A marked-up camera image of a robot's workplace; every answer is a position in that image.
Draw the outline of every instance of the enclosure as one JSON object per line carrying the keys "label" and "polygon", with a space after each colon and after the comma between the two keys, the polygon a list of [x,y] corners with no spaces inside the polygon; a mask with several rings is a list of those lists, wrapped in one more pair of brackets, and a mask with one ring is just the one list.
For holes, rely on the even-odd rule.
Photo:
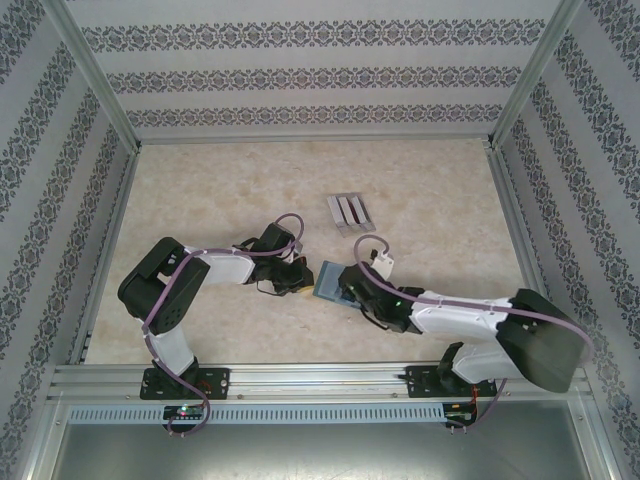
{"label": "enclosure", "polygon": [[[639,8],[3,0],[0,477],[640,478]],[[510,379],[453,434],[398,375],[461,339],[209,286],[182,325],[226,400],[169,438],[122,280],[162,237],[226,248],[286,212],[316,277],[353,264],[340,192],[395,285],[574,318],[595,356],[569,392]]]}

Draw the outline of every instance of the damask wallpaper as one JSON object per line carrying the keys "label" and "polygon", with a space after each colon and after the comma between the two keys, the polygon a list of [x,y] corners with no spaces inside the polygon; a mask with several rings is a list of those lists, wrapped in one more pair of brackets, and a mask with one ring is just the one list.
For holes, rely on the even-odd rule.
{"label": "damask wallpaper", "polygon": [[640,478],[639,39],[640,2],[585,1],[502,146],[547,292],[595,342],[622,478]]}
{"label": "damask wallpaper", "polygon": [[73,0],[142,140],[488,134],[558,0]]}
{"label": "damask wallpaper", "polygon": [[37,0],[0,0],[0,479],[68,361],[129,152]]}

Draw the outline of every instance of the perforated metal strip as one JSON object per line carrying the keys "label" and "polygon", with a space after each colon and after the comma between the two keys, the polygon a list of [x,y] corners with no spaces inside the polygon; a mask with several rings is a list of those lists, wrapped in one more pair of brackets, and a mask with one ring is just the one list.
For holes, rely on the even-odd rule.
{"label": "perforated metal strip", "polygon": [[[150,425],[162,423],[162,405],[75,406],[72,425]],[[444,422],[441,403],[354,404],[354,405],[214,405],[209,423],[241,424],[326,424],[326,423],[413,423]],[[177,420],[176,423],[198,423]]]}

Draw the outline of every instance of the black mounting bracket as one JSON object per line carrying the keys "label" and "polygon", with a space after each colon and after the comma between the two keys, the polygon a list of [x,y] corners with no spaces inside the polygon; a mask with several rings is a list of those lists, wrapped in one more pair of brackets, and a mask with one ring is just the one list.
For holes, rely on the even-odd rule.
{"label": "black mounting bracket", "polygon": [[[405,368],[405,374],[400,375],[407,382],[409,398],[436,397],[471,397],[472,385],[464,383],[455,390],[447,389],[442,384],[437,365],[415,365]],[[484,381],[476,384],[478,398],[495,397],[498,390],[495,382]]]}
{"label": "black mounting bracket", "polygon": [[[204,392],[209,400],[226,400],[229,392],[231,370],[228,368],[197,369],[195,380],[191,385]],[[147,368],[142,376],[140,387],[142,400],[199,400],[200,397],[191,390],[168,382],[167,375],[158,368]]]}

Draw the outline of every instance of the gray metal panel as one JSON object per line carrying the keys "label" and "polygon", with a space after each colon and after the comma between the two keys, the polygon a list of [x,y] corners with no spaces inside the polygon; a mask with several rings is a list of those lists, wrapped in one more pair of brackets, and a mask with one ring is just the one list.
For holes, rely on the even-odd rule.
{"label": "gray metal panel", "polygon": [[[78,405],[69,425],[159,425],[162,405]],[[413,402],[330,405],[220,405],[212,406],[209,423],[216,425],[302,425],[336,423],[444,422],[442,403]],[[199,421],[174,422],[197,424]]]}
{"label": "gray metal panel", "polygon": [[69,425],[56,479],[589,478],[565,402],[501,404],[467,435],[440,425]]}

